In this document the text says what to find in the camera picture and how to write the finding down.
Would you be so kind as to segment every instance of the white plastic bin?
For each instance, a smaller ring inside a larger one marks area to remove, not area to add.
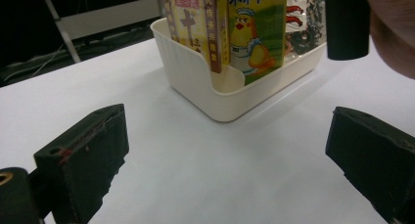
[[[245,85],[245,76],[233,67],[223,67],[221,74],[210,71],[207,61],[170,39],[167,20],[151,25],[170,85],[202,112],[217,121],[231,121],[287,85],[312,71],[324,53],[325,44],[300,58]]]

